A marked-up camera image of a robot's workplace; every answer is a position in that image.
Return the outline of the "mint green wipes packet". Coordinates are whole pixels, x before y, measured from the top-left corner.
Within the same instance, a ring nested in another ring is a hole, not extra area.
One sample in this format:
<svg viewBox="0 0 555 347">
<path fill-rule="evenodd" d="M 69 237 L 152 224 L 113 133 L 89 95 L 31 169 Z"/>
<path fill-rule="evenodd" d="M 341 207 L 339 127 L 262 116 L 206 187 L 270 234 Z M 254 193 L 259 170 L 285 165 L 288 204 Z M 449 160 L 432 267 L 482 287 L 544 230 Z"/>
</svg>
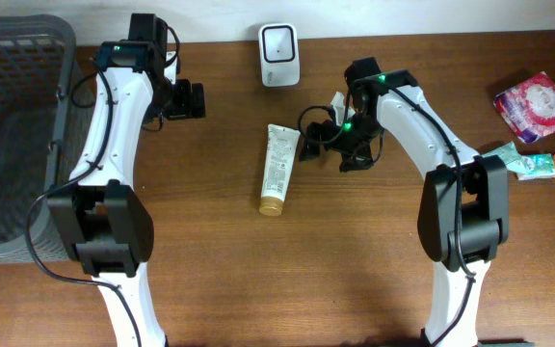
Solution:
<svg viewBox="0 0 555 347">
<path fill-rule="evenodd" d="M 505 164 L 509 172 L 516 174 L 527 174 L 528 169 L 523 162 L 522 155 L 517 151 L 514 142 L 509 142 L 501 147 L 491 150 L 483 157 L 498 156 Z"/>
</svg>

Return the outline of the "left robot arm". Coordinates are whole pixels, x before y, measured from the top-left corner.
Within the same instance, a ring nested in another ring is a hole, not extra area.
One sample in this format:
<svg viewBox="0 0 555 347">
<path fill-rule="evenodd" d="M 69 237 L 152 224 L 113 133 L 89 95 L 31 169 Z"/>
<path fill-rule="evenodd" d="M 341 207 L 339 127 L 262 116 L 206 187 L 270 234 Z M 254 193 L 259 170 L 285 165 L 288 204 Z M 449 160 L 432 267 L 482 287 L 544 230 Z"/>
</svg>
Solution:
<svg viewBox="0 0 555 347">
<path fill-rule="evenodd" d="M 124 40 L 105 41 L 93 58 L 97 96 L 69 181 L 45 202 L 68 257 L 80 263 L 106 304 L 119 346 L 165 346 L 148 285 L 154 227 L 134 189 L 143 127 L 157 120 L 201 119 L 200 83 L 178 78 L 174 29 L 154 13 L 134 13 Z"/>
</svg>

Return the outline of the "red floral tissue pack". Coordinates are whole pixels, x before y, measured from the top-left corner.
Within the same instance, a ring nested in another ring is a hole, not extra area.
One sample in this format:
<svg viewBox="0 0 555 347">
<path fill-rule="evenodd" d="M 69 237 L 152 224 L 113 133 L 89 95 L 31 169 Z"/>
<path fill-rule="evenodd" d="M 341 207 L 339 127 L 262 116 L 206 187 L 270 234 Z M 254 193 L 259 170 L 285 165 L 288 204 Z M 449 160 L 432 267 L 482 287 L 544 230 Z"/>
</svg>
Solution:
<svg viewBox="0 0 555 347">
<path fill-rule="evenodd" d="M 524 144 L 555 134 L 555 83 L 545 71 L 497 94 L 493 106 Z"/>
</svg>

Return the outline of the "white cream tube gold cap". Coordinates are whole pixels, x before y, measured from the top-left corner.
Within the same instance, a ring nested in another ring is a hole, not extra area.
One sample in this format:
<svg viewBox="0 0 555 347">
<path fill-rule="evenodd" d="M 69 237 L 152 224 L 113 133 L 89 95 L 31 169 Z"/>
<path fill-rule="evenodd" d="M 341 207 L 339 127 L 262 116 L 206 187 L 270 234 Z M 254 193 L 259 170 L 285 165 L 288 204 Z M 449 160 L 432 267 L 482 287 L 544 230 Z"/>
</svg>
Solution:
<svg viewBox="0 0 555 347">
<path fill-rule="evenodd" d="M 259 212 L 276 217 L 282 213 L 300 133 L 284 126 L 268 125 L 268 145 Z"/>
</svg>

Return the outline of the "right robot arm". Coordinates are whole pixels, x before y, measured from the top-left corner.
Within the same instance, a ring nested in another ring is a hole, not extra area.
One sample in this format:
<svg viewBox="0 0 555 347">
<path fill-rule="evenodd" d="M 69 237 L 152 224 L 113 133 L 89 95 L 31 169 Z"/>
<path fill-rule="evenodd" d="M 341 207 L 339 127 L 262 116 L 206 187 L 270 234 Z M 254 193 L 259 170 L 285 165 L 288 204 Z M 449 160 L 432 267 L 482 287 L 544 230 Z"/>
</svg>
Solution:
<svg viewBox="0 0 555 347">
<path fill-rule="evenodd" d="M 432 308 L 424 346 L 478 346 L 476 317 L 483 280 L 509 234 L 508 173 L 497 156 L 482 156 L 450 130 L 406 69 L 381 71 L 373 57 L 344 72 L 348 91 L 325 107 L 323 122 L 300 124 L 303 161 L 322 150 L 341 156 L 342 173 L 368 170 L 373 141 L 390 133 L 424 183 L 417 217 L 422 248 L 434 266 Z"/>
</svg>

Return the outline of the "green white tissue pocket pack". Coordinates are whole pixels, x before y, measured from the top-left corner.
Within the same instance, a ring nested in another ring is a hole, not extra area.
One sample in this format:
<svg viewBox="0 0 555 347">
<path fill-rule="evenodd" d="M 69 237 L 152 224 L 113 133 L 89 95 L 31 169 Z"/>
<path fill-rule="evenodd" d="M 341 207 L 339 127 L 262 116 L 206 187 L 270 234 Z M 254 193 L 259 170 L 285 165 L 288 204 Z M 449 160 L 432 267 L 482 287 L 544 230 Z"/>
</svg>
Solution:
<svg viewBox="0 0 555 347">
<path fill-rule="evenodd" d="M 525 173 L 517 175 L 518 180 L 532 180 L 555 177 L 555 162 L 551 154 L 529 154 L 522 156 Z"/>
</svg>

